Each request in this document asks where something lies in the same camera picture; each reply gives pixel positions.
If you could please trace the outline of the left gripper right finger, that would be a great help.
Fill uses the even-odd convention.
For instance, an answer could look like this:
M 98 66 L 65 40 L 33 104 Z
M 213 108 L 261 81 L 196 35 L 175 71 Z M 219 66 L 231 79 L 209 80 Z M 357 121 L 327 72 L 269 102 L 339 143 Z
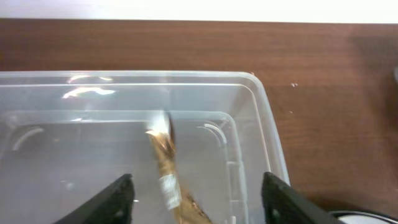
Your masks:
M 264 173 L 261 197 L 266 224 L 342 223 L 271 172 Z

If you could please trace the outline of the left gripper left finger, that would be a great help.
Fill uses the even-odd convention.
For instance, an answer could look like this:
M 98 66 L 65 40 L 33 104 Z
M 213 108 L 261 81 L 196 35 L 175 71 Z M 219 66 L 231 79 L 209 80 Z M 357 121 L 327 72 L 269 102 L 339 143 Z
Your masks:
M 55 224 L 131 224 L 134 198 L 132 175 L 124 174 Z

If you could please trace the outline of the brown snack wrapper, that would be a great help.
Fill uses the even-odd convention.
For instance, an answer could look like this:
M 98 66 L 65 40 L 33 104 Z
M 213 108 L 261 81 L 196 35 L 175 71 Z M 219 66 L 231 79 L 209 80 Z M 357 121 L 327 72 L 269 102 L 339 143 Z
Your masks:
M 177 223 L 206 223 L 211 220 L 178 180 L 174 128 L 166 111 L 157 111 L 147 125 L 146 134 L 154 149 L 159 170 L 159 184 L 167 210 Z

